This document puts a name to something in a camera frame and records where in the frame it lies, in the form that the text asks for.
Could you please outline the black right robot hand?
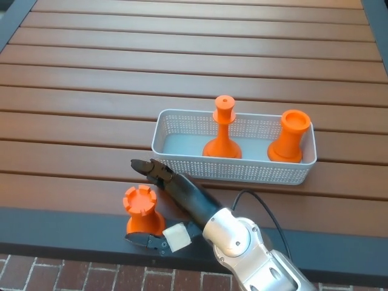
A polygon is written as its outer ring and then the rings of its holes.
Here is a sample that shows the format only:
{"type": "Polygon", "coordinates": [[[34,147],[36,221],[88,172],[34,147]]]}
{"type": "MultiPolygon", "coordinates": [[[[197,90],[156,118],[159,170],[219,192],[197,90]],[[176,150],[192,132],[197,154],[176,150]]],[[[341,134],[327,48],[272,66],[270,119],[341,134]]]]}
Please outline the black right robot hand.
{"type": "Polygon", "coordinates": [[[156,211],[156,192],[142,184],[131,187],[122,201],[130,215],[125,240],[134,245],[154,250],[162,256],[177,252],[189,246],[194,238],[201,236],[210,218],[222,209],[221,203],[197,185],[189,175],[175,173],[155,159],[133,159],[131,167],[165,191],[190,217],[189,222],[171,221],[168,224],[156,211]]]}

